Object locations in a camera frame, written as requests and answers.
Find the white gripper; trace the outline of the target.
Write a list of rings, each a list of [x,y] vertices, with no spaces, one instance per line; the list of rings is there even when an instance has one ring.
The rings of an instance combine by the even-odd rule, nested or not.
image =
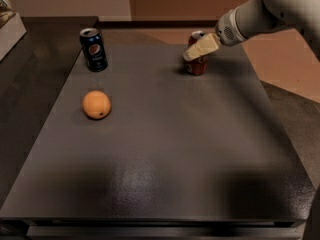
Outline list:
[[[234,46],[246,41],[238,28],[236,12],[236,9],[232,9],[224,14],[215,26],[216,34],[205,34],[183,53],[183,58],[192,61],[217,51],[221,43],[224,46]]]

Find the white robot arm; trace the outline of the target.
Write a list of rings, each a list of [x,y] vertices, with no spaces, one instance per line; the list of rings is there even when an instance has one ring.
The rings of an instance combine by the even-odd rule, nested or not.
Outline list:
[[[249,0],[225,13],[213,33],[202,36],[184,53],[186,61],[234,46],[260,34],[296,29],[320,59],[320,0]]]

